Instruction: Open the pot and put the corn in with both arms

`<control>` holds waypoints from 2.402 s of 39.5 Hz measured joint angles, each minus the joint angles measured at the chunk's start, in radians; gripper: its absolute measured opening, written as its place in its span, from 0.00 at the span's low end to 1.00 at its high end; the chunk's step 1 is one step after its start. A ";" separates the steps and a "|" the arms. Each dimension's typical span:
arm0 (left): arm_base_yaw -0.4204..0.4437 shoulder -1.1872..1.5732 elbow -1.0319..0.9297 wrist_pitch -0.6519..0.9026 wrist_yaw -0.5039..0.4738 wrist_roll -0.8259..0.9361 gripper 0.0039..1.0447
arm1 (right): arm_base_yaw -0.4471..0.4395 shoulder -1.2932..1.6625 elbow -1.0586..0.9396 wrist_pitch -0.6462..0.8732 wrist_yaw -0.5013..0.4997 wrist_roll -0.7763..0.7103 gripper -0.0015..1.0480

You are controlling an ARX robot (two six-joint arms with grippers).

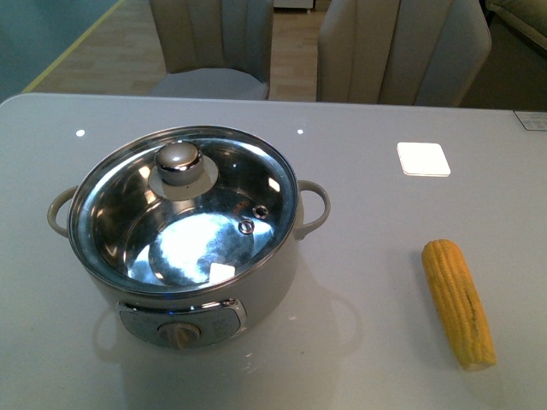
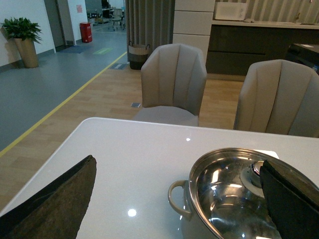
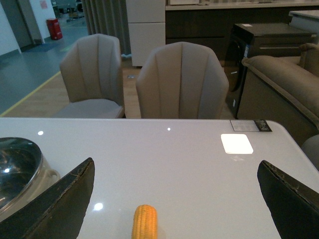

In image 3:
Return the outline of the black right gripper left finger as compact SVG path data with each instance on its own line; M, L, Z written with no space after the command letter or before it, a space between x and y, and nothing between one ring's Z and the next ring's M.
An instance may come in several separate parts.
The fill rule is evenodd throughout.
M75 239L94 187L95 164L87 158L0 224L2 239Z

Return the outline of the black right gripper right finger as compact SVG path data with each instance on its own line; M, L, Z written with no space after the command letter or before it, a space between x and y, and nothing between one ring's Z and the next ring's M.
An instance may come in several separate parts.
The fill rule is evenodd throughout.
M257 171L260 190L283 239L319 237L319 194L270 162Z

